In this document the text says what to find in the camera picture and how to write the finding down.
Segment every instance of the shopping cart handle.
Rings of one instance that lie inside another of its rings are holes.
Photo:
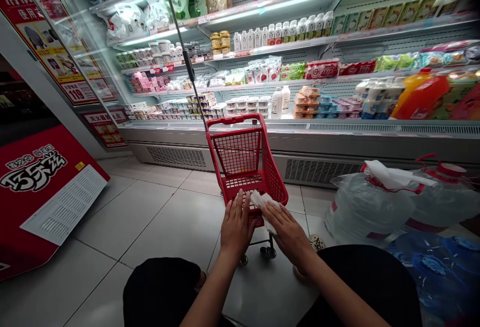
[[[216,124],[232,125],[232,124],[241,123],[249,119],[259,120],[260,122],[263,121],[263,117],[260,113],[250,113],[250,114],[242,114],[236,117],[210,119],[206,122],[206,126],[210,127],[211,125],[216,125]]]

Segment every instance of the white tiled floor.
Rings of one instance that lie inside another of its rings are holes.
[[[44,266],[0,282],[0,326],[121,327],[123,288],[145,259],[182,257],[212,267],[224,215],[213,173],[134,157],[100,164],[111,180],[69,240]],[[322,223],[334,191],[287,190],[287,208],[304,230],[334,245]],[[253,241],[267,236],[258,228]],[[296,280],[280,249],[275,259],[263,259],[264,245],[249,247],[249,263],[235,272],[223,312],[248,327],[294,326],[316,292]]]

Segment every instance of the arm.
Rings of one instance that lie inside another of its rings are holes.
[[[278,208],[269,203],[261,211],[275,227],[278,235],[274,238],[282,252],[310,277],[345,326],[390,326],[317,255],[302,227],[283,205]]]
[[[220,253],[200,293],[195,298],[180,327],[211,327],[219,323],[235,268],[247,250],[256,221],[249,226],[250,193],[240,189],[235,200],[228,202],[221,225]]]

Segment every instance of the orange juice bottle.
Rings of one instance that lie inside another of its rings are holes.
[[[395,119],[400,119],[397,117],[397,112],[399,111],[400,107],[405,103],[407,98],[410,96],[410,94],[418,87],[420,86],[423,82],[432,79],[434,76],[433,74],[430,74],[431,68],[422,68],[418,74],[414,74],[411,76],[408,76],[405,78],[403,81],[403,84],[405,85],[405,91],[400,95],[398,98],[398,103],[396,104],[395,109],[391,113],[391,117]]]
[[[442,97],[450,89],[448,76],[452,71],[442,71],[415,88],[398,109],[399,120],[426,120]]]

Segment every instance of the cart wheel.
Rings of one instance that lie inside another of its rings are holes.
[[[246,254],[244,254],[242,257],[240,257],[238,263],[240,263],[242,266],[246,266],[249,263],[249,258]]]
[[[260,254],[263,258],[273,260],[277,257],[277,252],[272,247],[260,247]]]

